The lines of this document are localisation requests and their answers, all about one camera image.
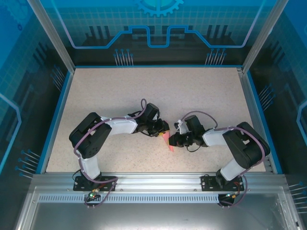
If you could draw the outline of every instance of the beige tabletop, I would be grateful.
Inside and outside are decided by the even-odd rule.
[[[142,98],[158,106],[171,134],[173,123],[191,110],[211,114],[219,127],[252,124],[236,68],[76,69],[47,172],[79,169],[68,137],[90,112],[124,116],[140,110]],[[205,128],[213,127],[212,120],[197,116]],[[110,136],[98,153],[102,172],[121,173],[215,172],[231,159],[227,146],[171,152],[162,137],[141,133]],[[265,171],[264,165],[251,171]]]

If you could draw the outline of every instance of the blue border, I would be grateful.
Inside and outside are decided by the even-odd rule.
[[[307,145],[307,136],[306,136],[306,133],[304,131],[304,128],[302,126],[302,123],[301,123],[301,116],[302,116],[302,111],[303,109],[307,106],[307,100],[304,101],[299,107],[298,107],[298,111],[297,111],[297,117],[296,117],[296,123],[297,123],[297,126],[299,128],[299,131],[301,132],[302,134],[302,137],[305,141],[305,144]]]
[[[68,71],[63,87],[62,87],[61,94],[59,96],[56,110],[54,111],[54,114],[53,114],[53,118],[52,118],[51,125],[50,125],[49,131],[47,134],[47,138],[44,144],[42,155],[40,156],[40,159],[38,162],[36,174],[41,174],[43,173],[42,171],[46,169],[47,162],[50,157],[49,147],[53,146],[52,143],[54,142],[56,133],[58,132],[60,118],[62,117],[62,114],[64,111],[64,105],[66,103],[68,92],[71,87],[72,77],[73,75]]]
[[[157,65],[157,66],[76,66],[76,69],[107,69],[107,68],[169,68],[169,67],[211,67],[211,68],[241,68],[241,65]]]
[[[18,119],[17,126],[16,126],[16,128],[15,128],[15,130],[14,130],[14,132],[13,132],[12,138],[11,138],[11,140],[10,140],[10,142],[9,142],[9,145],[7,146],[7,148],[6,148],[6,150],[5,150],[4,156],[3,156],[2,160],[1,160],[1,163],[0,163],[0,174],[1,174],[1,172],[2,172],[2,170],[3,170],[3,167],[4,167],[4,165],[5,165],[5,162],[6,162],[8,156],[9,156],[9,154],[10,154],[10,152],[11,152],[13,143],[14,143],[14,141],[15,141],[15,139],[16,139],[16,136],[17,136],[17,134],[18,134],[18,131],[19,131],[19,128],[20,128],[20,126],[21,126],[21,122],[22,122],[22,121],[21,121],[21,115],[20,115],[19,107],[18,107],[13,101],[10,101],[10,100],[9,100],[6,96],[4,96],[2,93],[0,93],[0,98],[1,98],[2,100],[4,100],[7,104],[9,104],[9,106],[10,106],[11,108],[13,108],[13,109],[15,110],[16,115],[17,115],[17,119]]]
[[[248,71],[247,75],[248,75],[248,80],[249,80],[249,83],[250,83],[250,86],[251,86],[251,90],[254,94],[254,98],[255,98],[255,101],[256,101],[257,108],[259,110],[259,114],[260,114],[260,118],[261,118],[261,121],[262,121],[262,124],[263,124],[263,127],[264,127],[264,131],[265,131],[265,134],[267,136],[269,146],[271,148],[271,154],[273,156],[276,171],[277,171],[278,174],[283,174],[282,168],[280,166],[280,163],[279,163],[279,160],[278,160],[278,157],[277,157],[276,149],[275,149],[275,146],[273,144],[273,140],[272,140],[272,137],[271,137],[271,134],[270,134],[270,131],[269,131],[269,127],[268,127],[267,121],[265,119],[263,110],[261,108],[260,100],[259,100],[259,97],[257,95],[257,91],[256,91],[256,88],[255,88],[255,85],[254,85],[254,81],[253,81],[249,71]]]
[[[51,3],[53,5],[53,7],[54,7],[54,10],[55,10],[58,18],[59,18],[60,23],[62,24],[62,27],[63,27],[65,33],[66,33],[66,35],[67,35],[67,37],[69,39],[69,42],[71,43],[71,46],[73,48],[75,48],[75,49],[108,49],[108,48],[110,48],[113,45],[113,43],[121,35],[123,35],[123,34],[132,34],[132,30],[133,29],[145,29],[146,30],[147,45],[148,45],[148,47],[150,47],[150,48],[167,48],[169,46],[169,44],[170,44],[170,37],[171,37],[170,34],[171,34],[171,29],[173,29],[173,28],[183,28],[184,29],[184,33],[186,33],[186,34],[195,34],[209,48],[243,48],[246,45],[246,43],[247,43],[247,41],[249,39],[249,36],[250,36],[250,34],[251,34],[251,32],[252,32],[252,30],[253,30],[253,28],[254,28],[257,20],[258,20],[258,18],[259,18],[260,13],[262,12],[262,9],[263,9],[263,7],[264,7],[264,5],[266,3],[266,0],[262,1],[262,4],[260,5],[260,7],[258,9],[258,12],[257,12],[257,14],[256,14],[256,16],[255,16],[255,18],[253,20],[253,23],[251,24],[251,26],[250,26],[250,28],[248,30],[248,33],[247,33],[247,35],[246,35],[246,37],[244,39],[243,44],[242,45],[238,45],[238,46],[237,45],[211,45],[201,35],[201,33],[199,31],[197,31],[197,30],[190,30],[189,29],[189,25],[170,25],[170,26],[168,26],[167,31],[166,31],[166,44],[165,45],[152,45],[151,44],[150,29],[149,29],[149,27],[147,25],[130,25],[130,26],[128,26],[128,30],[127,31],[120,31],[120,32],[118,32],[106,46],[76,46],[74,44],[73,40],[72,40],[72,37],[71,37],[70,33],[68,32],[68,29],[67,29],[67,27],[66,27],[66,25],[65,25],[65,23],[64,23],[64,21],[63,21],[63,19],[61,17],[61,14],[60,14],[60,12],[59,12],[59,10],[58,10],[54,0],[51,0]]]

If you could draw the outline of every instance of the vent slot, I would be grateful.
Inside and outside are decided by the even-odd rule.
[[[39,196],[40,203],[83,203],[84,194],[43,194]],[[91,203],[99,203],[102,197]],[[111,194],[106,203],[218,203],[217,194]]]

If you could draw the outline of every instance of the blue glass wall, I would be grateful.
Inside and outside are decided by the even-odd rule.
[[[275,0],[43,0],[76,65],[241,65]]]
[[[0,225],[13,229],[67,74],[27,1],[0,0]],[[30,149],[38,156],[21,154]]]
[[[306,9],[305,0],[289,0],[251,68],[263,116],[290,185],[307,182]]]

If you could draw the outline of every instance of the metal pin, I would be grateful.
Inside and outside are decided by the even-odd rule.
[[[266,105],[268,105],[269,102],[271,102],[275,97],[276,97],[276,94],[274,94],[273,97],[265,103],[265,105],[263,106],[263,108],[264,108]]]
[[[27,155],[27,156],[29,156],[29,157],[31,157],[31,158],[33,158],[33,159],[35,159],[35,160],[39,161],[39,159],[38,159],[38,158],[31,156],[30,154],[26,153],[26,152],[25,152],[25,151],[23,151],[23,150],[21,150],[21,154],[25,154],[25,155]]]
[[[270,107],[271,104],[273,104],[273,101],[271,101],[271,103],[267,107],[265,107],[263,111],[266,111]]]
[[[294,203],[295,205],[300,205],[300,204],[306,204],[307,200],[305,202],[298,202],[298,203]]]
[[[263,95],[263,97],[260,98],[260,103],[262,103],[268,96],[270,96],[270,91],[266,91],[266,93]]]
[[[35,156],[40,158],[40,156],[38,156],[37,154],[33,153],[30,149],[28,149],[28,153],[32,153],[33,155],[35,155]]]
[[[113,56],[114,56],[114,59],[115,59],[116,66],[118,66],[117,60],[116,60],[116,54],[113,54]]]
[[[57,72],[62,76],[63,79],[65,79],[64,74],[62,73],[61,69],[59,68],[59,66],[54,65],[54,67],[56,68]]]
[[[57,86],[61,87],[61,84],[60,84],[59,81],[56,79],[56,77],[52,75],[52,73],[50,73],[50,77],[53,79],[53,83],[54,83],[54,84],[57,84]]]
[[[116,52],[116,56],[117,56],[118,65],[120,65],[120,62],[119,62],[119,57],[118,57],[118,49],[115,49],[114,51]]]
[[[270,83],[268,86],[264,86],[263,90],[258,94],[258,97],[261,97],[262,94],[264,94],[270,87],[272,86],[272,83]]]
[[[32,177],[31,177],[31,176],[26,176],[26,175],[24,175],[22,172],[21,172],[21,173],[19,173],[19,176],[24,176],[24,177],[27,177],[27,178],[32,179]]]
[[[307,188],[307,186],[301,187],[301,188],[297,188],[297,189],[292,189],[292,190],[290,190],[290,191],[292,192],[292,191],[300,190],[300,189],[303,189],[303,188]]]
[[[269,89],[267,89],[267,91],[265,91],[265,92],[261,95],[261,97],[259,98],[259,101],[260,101],[260,102],[263,101],[263,99],[266,98],[268,95],[270,95]]]
[[[26,161],[30,161],[30,162],[32,162],[32,163],[34,163],[34,164],[38,164],[38,163],[36,163],[35,161],[30,160],[28,157],[25,157],[24,159],[25,159]]]
[[[304,190],[304,191],[301,192],[301,193],[295,193],[295,194],[291,194],[291,195],[292,195],[292,196],[295,196],[295,195],[301,195],[301,194],[306,195],[307,193],[306,193],[306,191]]]
[[[209,63],[209,61],[210,61],[210,58],[211,58],[211,55],[212,55],[212,52],[214,51],[214,49],[212,48],[211,49],[211,53],[210,53],[210,56],[209,56],[209,60],[208,60],[208,63]]]
[[[129,49],[126,49],[127,53],[128,53],[128,59],[129,59],[129,65],[131,65],[131,62],[130,62],[130,54],[129,54]]]
[[[128,66],[128,59],[127,59],[127,54],[125,54],[125,58],[126,58],[127,66]]]
[[[261,107],[262,107],[262,108],[266,107],[266,105],[268,105],[269,102],[270,102],[271,100],[273,100],[273,98],[274,98],[274,95],[273,95],[273,97],[269,96],[264,102],[261,102]]]
[[[130,57],[131,57],[131,63],[132,63],[132,65],[134,65],[133,64],[133,54],[130,54]]]
[[[307,196],[295,198],[295,199],[293,199],[293,200],[299,200],[299,199],[304,199],[304,198],[307,198]]]
[[[227,55],[227,54],[223,54],[223,59],[222,59],[222,61],[221,61],[220,65],[222,65],[222,64],[223,64],[223,62],[224,62],[224,59],[225,59],[226,55]]]
[[[26,170],[22,170],[22,169],[18,168],[17,166],[15,167],[15,170],[16,170],[16,171],[17,171],[17,170],[20,170],[20,171],[22,171],[22,172],[24,172],[24,173],[28,173],[28,174],[32,174],[32,175],[33,175],[33,173],[28,172],[28,171],[26,171]]]
[[[63,84],[64,80],[58,75],[58,73],[56,73],[56,71],[54,69],[52,69],[52,72],[54,73],[55,76],[57,76],[57,80],[59,82],[61,82],[61,84]]]
[[[214,57],[213,64],[215,63],[215,60],[216,60],[216,57],[217,57],[217,54],[218,54],[219,51],[220,51],[220,48],[217,48],[217,49],[216,49],[216,54],[215,54],[215,57]]]
[[[125,63],[125,58],[124,58],[124,49],[120,49],[121,50],[121,54],[123,55],[123,59],[124,59],[124,66],[126,65]]]
[[[207,57],[206,57],[206,61],[205,61],[205,65],[207,65],[207,60],[208,60],[208,57],[209,57],[209,53],[207,54]]]
[[[21,158],[18,158],[18,162],[25,163],[25,164],[27,164],[27,165],[30,165],[30,166],[34,167],[34,168],[37,167],[37,166],[34,166],[34,165],[32,165],[32,164],[30,164],[30,163],[28,163],[28,162],[23,161]]]
[[[263,90],[261,90],[261,92],[258,94],[258,97],[260,97],[264,92],[266,92],[267,89],[268,89],[268,86],[265,85]]]
[[[272,97],[269,96],[267,99],[265,99],[264,102],[260,102],[261,106],[263,106],[264,104],[266,104],[268,102],[268,100],[270,100]]]
[[[53,84],[56,86],[56,88],[61,91],[61,89],[59,88],[59,86],[56,84],[56,82],[53,80]]]
[[[31,169],[31,168],[25,166],[24,164],[23,164],[21,167],[22,167],[23,169],[28,169],[28,170],[31,170],[31,171],[33,171],[33,172],[36,172],[34,169]]]
[[[57,79],[55,76],[52,76],[52,74],[50,74],[50,76],[53,78],[53,80],[58,83],[59,87],[62,88],[62,83],[59,81],[59,79]]]
[[[298,184],[294,184],[294,185],[289,186],[289,188],[294,187],[294,186],[298,186],[298,185],[303,186],[303,182],[300,181]]]
[[[217,62],[218,62],[218,60],[219,60],[219,58],[220,58],[220,55],[221,55],[221,54],[218,54],[218,57],[217,57],[216,62],[215,62],[215,65],[217,65]]]
[[[214,56],[215,56],[215,54],[212,54],[212,58],[211,58],[210,65],[212,64],[212,61],[213,61]]]
[[[221,59],[222,59],[222,56],[223,56],[224,51],[226,51],[225,48],[222,49],[222,54],[221,54],[221,56],[220,56],[220,60],[219,60],[218,62],[216,62],[216,63],[219,63],[219,64],[220,64],[220,61],[221,61]]]
[[[121,54],[119,54],[119,58],[120,58],[121,65],[124,66],[123,65],[123,59],[121,58]]]

